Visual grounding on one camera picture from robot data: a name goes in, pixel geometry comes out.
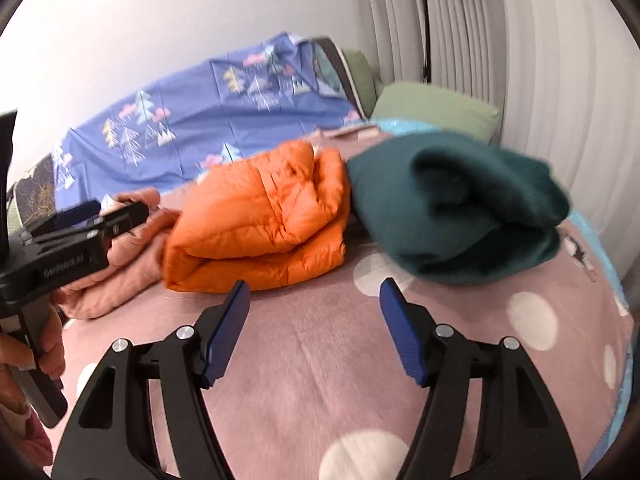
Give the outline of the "person left hand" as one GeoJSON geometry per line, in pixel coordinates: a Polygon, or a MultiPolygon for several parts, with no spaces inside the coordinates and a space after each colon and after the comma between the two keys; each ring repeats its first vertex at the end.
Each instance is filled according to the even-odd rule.
{"type": "Polygon", "coordinates": [[[60,378],[65,370],[63,324],[56,310],[58,304],[65,299],[62,289],[52,292],[50,318],[41,333],[41,356],[38,359],[26,344],[8,335],[1,335],[1,404],[10,411],[24,411],[26,398],[13,379],[9,367],[32,370],[39,365],[40,370],[52,379],[60,378]]]}

